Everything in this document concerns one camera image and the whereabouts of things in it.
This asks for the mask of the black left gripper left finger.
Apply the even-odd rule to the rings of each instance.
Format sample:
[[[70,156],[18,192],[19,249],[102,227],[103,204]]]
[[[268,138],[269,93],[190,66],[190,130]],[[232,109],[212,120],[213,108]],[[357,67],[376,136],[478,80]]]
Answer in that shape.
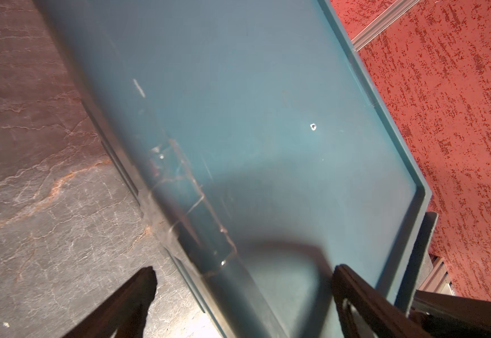
[[[65,336],[142,337],[157,286],[153,268],[141,268]]]

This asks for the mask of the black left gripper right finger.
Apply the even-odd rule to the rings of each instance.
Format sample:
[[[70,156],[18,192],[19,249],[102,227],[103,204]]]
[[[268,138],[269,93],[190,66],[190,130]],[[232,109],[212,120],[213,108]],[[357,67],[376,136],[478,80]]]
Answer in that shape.
[[[359,337],[352,309],[378,337],[429,337],[345,264],[335,267],[331,289],[345,337]]]

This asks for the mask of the teal drawer cabinet box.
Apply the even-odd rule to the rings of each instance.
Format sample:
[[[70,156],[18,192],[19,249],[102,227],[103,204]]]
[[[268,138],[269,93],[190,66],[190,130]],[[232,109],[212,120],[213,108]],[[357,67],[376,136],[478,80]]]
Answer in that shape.
[[[181,272],[225,337],[340,337],[350,266],[407,313],[431,192],[328,1],[37,1],[142,206],[177,142],[237,255]]]

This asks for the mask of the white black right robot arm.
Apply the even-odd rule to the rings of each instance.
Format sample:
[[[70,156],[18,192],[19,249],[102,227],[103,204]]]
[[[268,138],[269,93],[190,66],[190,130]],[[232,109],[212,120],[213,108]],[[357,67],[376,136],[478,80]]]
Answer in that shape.
[[[433,337],[491,337],[491,302],[417,290],[409,319]]]

